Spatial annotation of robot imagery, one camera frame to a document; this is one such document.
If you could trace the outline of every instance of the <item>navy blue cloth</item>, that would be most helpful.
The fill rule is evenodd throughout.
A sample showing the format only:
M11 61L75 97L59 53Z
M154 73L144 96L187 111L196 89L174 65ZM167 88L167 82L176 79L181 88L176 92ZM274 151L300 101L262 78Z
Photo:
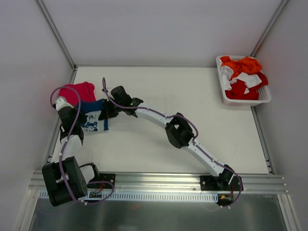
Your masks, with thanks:
M97 111L102 111L103 110L103 99L95 101L95 102L83 102L81 101L80 104L80 110L86 114L89 112L97 112Z
M99 123L102 123L103 121L99 122L98 118L103 109L103 99L95 102L81 101L80 110L87 116L87 119L81 125L85 131L100 131L102 129ZM103 122L103 130L108 130L108 119L105 119Z

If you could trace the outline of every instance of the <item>white basket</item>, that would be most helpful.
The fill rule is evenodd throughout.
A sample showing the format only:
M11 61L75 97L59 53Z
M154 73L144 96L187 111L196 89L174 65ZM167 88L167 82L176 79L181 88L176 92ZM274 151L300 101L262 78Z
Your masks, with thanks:
M220 69L221 67L220 67L220 64L219 64L219 59L223 56L226 56L226 55L218 56L216 58L216 63L217 63L217 70L218 70L219 82L220 82L221 93L222 93L222 100L223 100L223 103L225 105L251 106L251 107L253 107L253 106L256 106L260 103L268 103L271 100L269 87L267 85L263 86L263 87L261 87L257 90L259 92L259 99L258 100L232 100L232 99L229 99L226 96L226 92L225 92L224 87L223 87L223 81L222 81L221 69ZM246 57L246 56L239 56L239 55L228 55L228 56L230 57L231 60L235 60L235 61L238 61L238 60Z

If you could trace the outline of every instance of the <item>white floor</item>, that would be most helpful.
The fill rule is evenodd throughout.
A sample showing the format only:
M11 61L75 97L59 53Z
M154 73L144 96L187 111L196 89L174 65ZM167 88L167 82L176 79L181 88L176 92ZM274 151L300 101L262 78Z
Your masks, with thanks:
M181 112L199 130L198 140L238 173L266 174L250 107L222 103L215 68L79 67L74 83L95 85L96 99L107 87L122 85L131 97L168 115ZM59 141L55 152L59 151ZM80 150L100 171L206 173L189 153L174 148L163 129L121 113L109 120L109 131L85 133Z

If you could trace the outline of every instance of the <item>red cloth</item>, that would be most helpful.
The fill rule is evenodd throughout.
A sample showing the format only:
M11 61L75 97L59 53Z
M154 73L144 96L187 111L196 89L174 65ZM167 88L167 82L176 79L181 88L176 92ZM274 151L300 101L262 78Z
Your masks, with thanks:
M65 86L75 89L78 92L80 99L84 102L96 101L94 95L95 86L92 83L84 82L79 84L66 84ZM70 89L60 89L59 96L65 97L66 101L73 106L78 104L78 97Z
M259 92L257 92L257 90L265 85L268 85L269 82L263 73L257 72L256 74L262 80L262 83L260 83L259 85L255 87L250 88L249 92L247 94L244 94L245 89L246 89L245 82L241 80L237 80L236 83L231 84L231 87L232 87L231 90L225 91L226 96L229 99L233 99L233 100L258 100Z
M242 72L245 72L249 75L254 75L262 70L262 66L257 61L257 59L252 59L248 56L239 61L231 60L229 56L223 56L220 59L222 61L221 66L228 66L234 71L230 80L237 77Z

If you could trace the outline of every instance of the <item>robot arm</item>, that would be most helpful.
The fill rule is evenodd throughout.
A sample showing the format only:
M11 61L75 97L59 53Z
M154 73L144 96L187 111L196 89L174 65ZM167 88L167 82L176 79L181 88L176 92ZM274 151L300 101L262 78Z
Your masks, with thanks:
M113 118L119 112L125 112L129 116L143 118L149 120L156 125L164 128L169 142L176 148L183 148L198 159L210 172L211 176L207 178L206 185L208 191L231 191L235 187L242 190L241 178L225 163L216 159L206 150L199 141L194 137L193 130L190 124L193 124L185 119L182 114L177 113L173 116L166 116L138 98L131 98L122 86L118 86L111 91L113 98L107 97L109 101L104 101L104 109L99 120L105 118ZM66 102L62 97L56 100L53 107L58 111L61 119L60 140L65 141L73 121L77 115L77 109ZM81 147L84 139L81 124L86 119L86 115L80 113L75 126L73 127L72 136L67 144L65 153L63 154L63 169L69 178L69 185L76 198L87 195L87 184L89 180L99 178L99 171L93 164L85 164L87 168L79 167L83 164L80 159L84 155L80 155L77 151ZM57 162L57 154L52 159L54 162L45 165L42 168L43 177L46 188L52 205L58 206L72 200L68 190L61 181L61 173L59 170L59 162Z

